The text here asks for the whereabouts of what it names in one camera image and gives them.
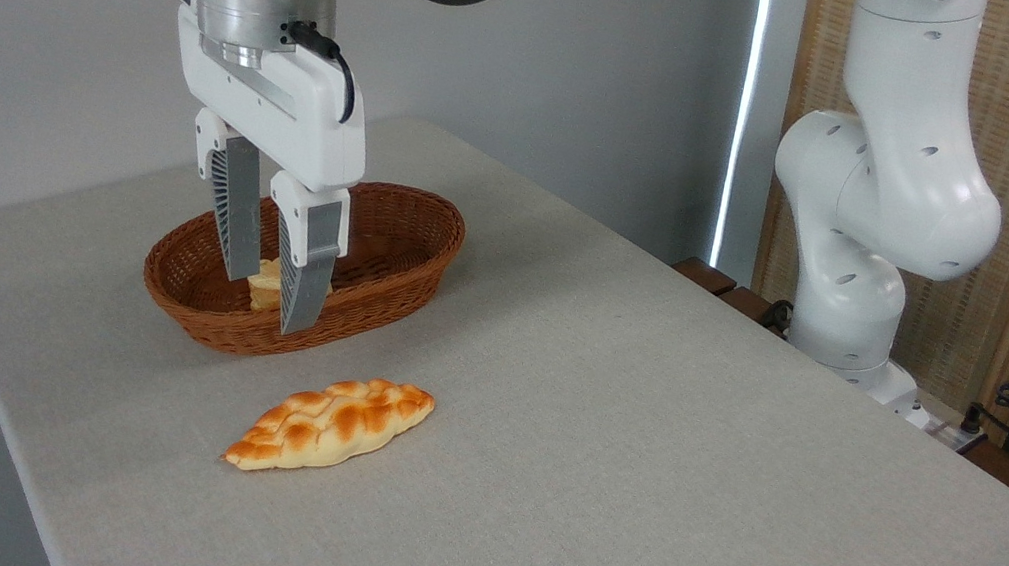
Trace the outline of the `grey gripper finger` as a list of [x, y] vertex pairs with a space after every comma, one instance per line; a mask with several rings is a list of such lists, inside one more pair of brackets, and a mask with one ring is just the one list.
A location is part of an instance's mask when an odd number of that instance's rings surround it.
[[210, 183], [217, 239], [233, 282], [261, 270], [261, 153], [204, 107], [194, 118], [198, 173]]
[[328, 295], [336, 259], [348, 252], [348, 189], [312, 192], [282, 169], [270, 181], [279, 211], [281, 330], [316, 324]]

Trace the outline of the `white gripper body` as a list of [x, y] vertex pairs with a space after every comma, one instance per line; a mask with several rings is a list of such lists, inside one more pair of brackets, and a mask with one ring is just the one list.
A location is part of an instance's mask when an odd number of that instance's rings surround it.
[[181, 0], [178, 36], [192, 95], [308, 190], [359, 182], [367, 151], [362, 94], [342, 121], [347, 79], [337, 64], [296, 45], [263, 51], [259, 68], [226, 61], [196, 16], [196, 7]]

